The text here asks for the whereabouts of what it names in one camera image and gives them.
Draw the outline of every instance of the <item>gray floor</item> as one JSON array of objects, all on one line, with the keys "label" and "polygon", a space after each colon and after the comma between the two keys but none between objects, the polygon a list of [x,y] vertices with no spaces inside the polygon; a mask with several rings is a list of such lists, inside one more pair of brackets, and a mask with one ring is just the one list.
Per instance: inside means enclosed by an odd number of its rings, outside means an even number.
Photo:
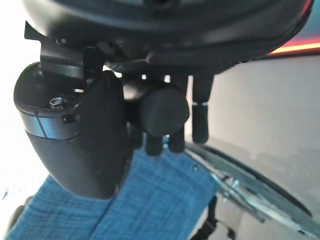
[{"label": "gray floor", "polygon": [[[217,76],[208,144],[284,187],[320,222],[319,63],[320,57],[266,60]],[[223,203],[219,215],[239,228],[238,240],[308,239],[274,222],[261,225]]]}]

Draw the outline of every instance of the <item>screw head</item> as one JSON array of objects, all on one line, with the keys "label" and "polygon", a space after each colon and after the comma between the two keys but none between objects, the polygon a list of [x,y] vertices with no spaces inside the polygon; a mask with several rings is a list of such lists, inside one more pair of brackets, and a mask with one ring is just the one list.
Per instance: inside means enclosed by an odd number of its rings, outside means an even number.
[{"label": "screw head", "polygon": [[199,170],[199,167],[198,167],[197,165],[194,165],[193,168],[192,168],[192,170],[193,170],[194,172],[197,172],[197,171]]},{"label": "screw head", "polygon": [[53,109],[60,109],[64,106],[65,99],[63,97],[54,97],[50,100],[50,107]]}]

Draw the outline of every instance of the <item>red light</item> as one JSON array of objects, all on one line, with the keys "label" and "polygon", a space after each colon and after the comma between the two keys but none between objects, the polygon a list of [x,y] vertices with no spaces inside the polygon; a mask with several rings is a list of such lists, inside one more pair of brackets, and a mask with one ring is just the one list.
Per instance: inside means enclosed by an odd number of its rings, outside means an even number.
[{"label": "red light", "polygon": [[311,2],[312,2],[312,0],[307,0],[306,1],[305,5],[303,7],[303,10],[302,10],[301,16],[303,16],[307,12]]},{"label": "red light", "polygon": [[295,52],[303,52],[308,50],[319,50],[320,51],[320,41],[316,42],[300,42],[300,43],[288,43],[277,50],[270,53],[271,55],[276,54],[286,54],[286,53],[295,53]]}]

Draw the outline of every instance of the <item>blue denim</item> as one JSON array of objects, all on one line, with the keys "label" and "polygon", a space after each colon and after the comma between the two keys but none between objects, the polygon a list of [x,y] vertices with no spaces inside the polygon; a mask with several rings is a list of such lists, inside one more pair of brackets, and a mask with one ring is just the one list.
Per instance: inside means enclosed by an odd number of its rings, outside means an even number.
[{"label": "blue denim", "polygon": [[187,155],[140,149],[113,199],[74,195],[49,176],[6,239],[187,240],[218,190]]}]

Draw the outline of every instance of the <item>black strap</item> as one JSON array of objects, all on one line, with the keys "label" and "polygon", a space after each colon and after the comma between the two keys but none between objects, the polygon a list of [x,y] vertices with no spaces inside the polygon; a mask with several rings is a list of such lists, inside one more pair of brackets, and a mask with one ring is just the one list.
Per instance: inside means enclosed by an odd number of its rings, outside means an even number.
[{"label": "black strap", "polygon": [[208,217],[198,232],[191,238],[191,240],[208,240],[209,237],[216,231],[217,223],[221,223],[227,228],[227,236],[230,240],[236,240],[236,232],[223,222],[220,222],[216,219],[217,201],[218,199],[216,196],[211,200],[208,206]]}]

